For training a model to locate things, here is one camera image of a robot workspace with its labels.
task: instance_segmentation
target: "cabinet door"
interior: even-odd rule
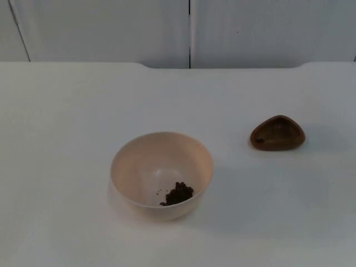
[[[0,61],[28,61],[7,0],[0,0]]]
[[[11,0],[31,61],[189,65],[188,0]]]
[[[191,65],[353,61],[355,11],[355,0],[191,0]]]

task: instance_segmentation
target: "beige bowl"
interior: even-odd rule
[[[128,205],[154,220],[172,220],[197,207],[212,177],[212,158],[197,140],[173,132],[150,133],[127,143],[115,156],[111,179]],[[184,182],[193,197],[161,206],[165,195]]]

